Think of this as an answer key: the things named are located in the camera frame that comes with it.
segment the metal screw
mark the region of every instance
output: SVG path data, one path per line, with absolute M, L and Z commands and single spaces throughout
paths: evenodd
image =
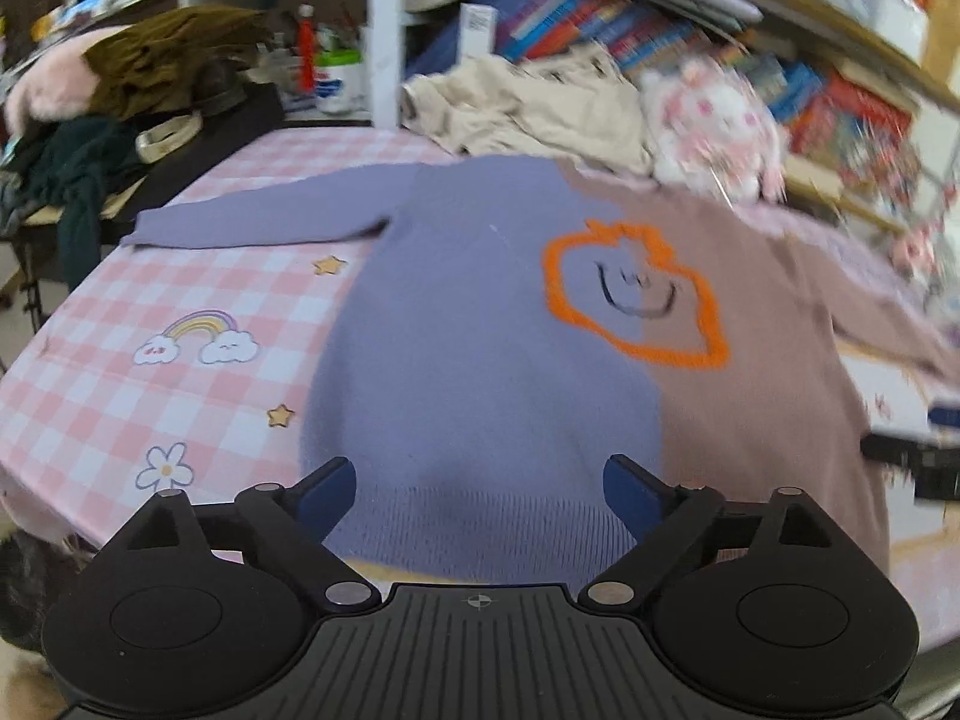
M 373 591 L 358 581 L 338 581 L 326 589 L 326 600 L 338 607 L 361 604 L 373 595 Z
M 599 581 L 587 591 L 587 597 L 605 607 L 618 607 L 634 600 L 634 589 L 622 581 Z

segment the tablecloth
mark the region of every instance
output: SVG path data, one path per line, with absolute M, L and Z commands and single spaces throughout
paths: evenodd
M 451 159 L 409 133 L 280 130 L 175 202 L 374 162 Z M 915 296 L 866 247 L 784 209 L 737 213 L 767 233 L 822 247 L 852 279 L 923 320 Z M 112 252 L 0 381 L 0 493 L 11 515 L 50 541 L 78 532 L 102 544 L 161 488 L 212 503 L 259 482 L 296 482 L 306 391 L 370 250 L 356 241 Z M 880 389 L 907 375 L 889 368 Z M 869 377 L 861 386 L 874 411 L 875 389 Z M 919 401 L 907 401 L 899 411 L 918 418 Z M 891 484 L 896 505 L 909 509 L 904 490 Z M 932 518 L 923 510 L 921 533 L 911 530 L 914 519 L 903 511 L 894 518 L 892 576 L 929 646 L 960 635 L 960 529 L 943 505 Z M 898 551 L 901 542 L 909 549 Z

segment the red bottle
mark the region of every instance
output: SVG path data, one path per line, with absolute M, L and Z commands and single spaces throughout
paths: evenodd
M 296 47 L 301 53 L 301 92 L 313 94 L 313 5 L 299 6 L 299 33 Z

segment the pink fluffy cushion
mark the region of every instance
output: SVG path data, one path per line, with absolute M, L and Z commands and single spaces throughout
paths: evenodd
M 40 57 L 7 96 L 4 117 L 11 138 L 23 135 L 30 118 L 65 122 L 85 114 L 99 79 L 83 54 L 122 29 L 123 26 L 95 29 L 59 43 Z

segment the gingham pattern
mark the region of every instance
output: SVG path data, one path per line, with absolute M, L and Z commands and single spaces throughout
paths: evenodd
M 176 202 L 343 167 L 451 159 L 402 132 L 282 130 L 215 167 Z M 767 233 L 788 230 L 814 242 L 858 283 L 906 302 L 889 271 L 823 225 L 776 208 L 738 213 Z M 0 488 L 13 517 L 50 541 L 77 531 L 103 543 L 152 494 L 141 475 L 151 448 L 166 453 L 179 442 L 186 467 L 150 478 L 186 485 L 195 503 L 229 501 L 258 482 L 293 483 L 307 387 L 370 248 L 369 242 L 346 242 L 114 251 L 0 382 Z M 347 266 L 337 275 L 315 275 L 313 262 L 328 255 Z M 207 309 L 231 314 L 241 331 L 253 334 L 259 344 L 253 360 L 203 365 L 197 359 L 203 338 L 189 335 L 174 362 L 133 365 L 144 341 Z M 268 427 L 267 410 L 281 403 L 296 412 L 290 427 Z M 910 587 L 920 619 L 936 629 L 925 635 L 960 634 L 960 599 L 952 602 L 952 613 L 944 612 L 944 593 L 960 587 L 954 575 L 960 575 L 954 560 L 926 560 L 898 579 Z

